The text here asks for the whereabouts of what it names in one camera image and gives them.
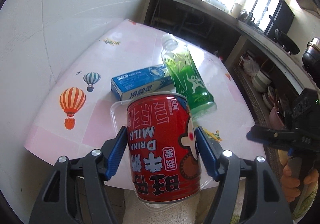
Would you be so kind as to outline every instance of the stacked bowl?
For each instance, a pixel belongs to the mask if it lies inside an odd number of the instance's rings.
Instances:
[[[253,77],[252,84],[253,88],[258,92],[266,92],[269,84],[272,82],[270,76],[268,76],[265,72],[261,69],[258,73]]]

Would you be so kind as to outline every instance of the toothpaste box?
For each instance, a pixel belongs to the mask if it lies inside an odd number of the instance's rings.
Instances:
[[[111,79],[111,91],[119,101],[130,100],[172,84],[164,64],[128,72]]]

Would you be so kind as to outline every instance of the table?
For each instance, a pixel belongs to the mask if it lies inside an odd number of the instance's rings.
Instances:
[[[124,20],[100,37],[70,66],[51,90],[33,122],[25,148],[53,165],[62,155],[69,159],[83,157],[91,150],[100,148],[106,140],[114,138],[116,133],[110,108],[117,100],[110,90],[111,78],[162,63],[160,53],[163,34],[160,30]],[[257,155],[265,156],[261,144],[248,141],[245,137],[254,121],[223,63],[213,54],[180,41],[188,46],[218,106],[215,113],[205,115],[197,123],[213,133],[219,130],[223,149],[233,151],[240,158],[253,160]],[[100,80],[93,84],[92,92],[87,91],[88,84],[84,82],[84,75],[90,72],[100,75]],[[78,88],[77,93],[73,92],[77,97],[73,99],[76,100],[75,109],[81,107],[81,103],[83,106],[74,114],[74,127],[67,129],[66,126],[70,128],[70,125],[67,123],[65,126],[67,114],[60,106],[60,95],[71,87],[74,90]],[[201,180],[202,183],[210,181],[206,188],[217,186],[208,177],[204,167]],[[106,184],[134,189],[128,151],[125,151],[116,175]]]

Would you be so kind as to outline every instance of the kitchen counter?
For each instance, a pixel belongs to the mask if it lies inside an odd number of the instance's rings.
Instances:
[[[215,7],[214,5],[204,0],[173,0],[185,5],[188,5],[194,9],[202,11],[213,18],[225,23],[226,25],[237,30],[241,35],[244,35],[248,40],[255,44],[263,53],[265,53],[271,61],[282,71],[286,78],[290,81],[298,94],[302,92],[304,88],[310,88],[318,91],[320,96],[320,90],[313,82],[311,77],[306,71],[294,61],[286,52],[284,52],[276,43],[267,38],[263,33],[250,27],[249,25],[238,21],[228,13]],[[147,14],[150,0],[146,1],[144,7],[141,23],[144,23],[145,16]]]

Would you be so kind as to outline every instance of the screw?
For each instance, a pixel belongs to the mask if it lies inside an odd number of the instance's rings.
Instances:
[[[231,152],[230,150],[224,150],[222,153],[223,153],[223,155],[224,155],[225,157],[230,157],[230,156],[232,156],[232,152]]]
[[[257,157],[258,162],[263,163],[265,161],[264,157],[258,156]]]
[[[101,151],[99,149],[95,149],[91,152],[91,154],[96,157],[101,154]]]
[[[64,163],[67,160],[65,156],[59,157],[59,162]]]

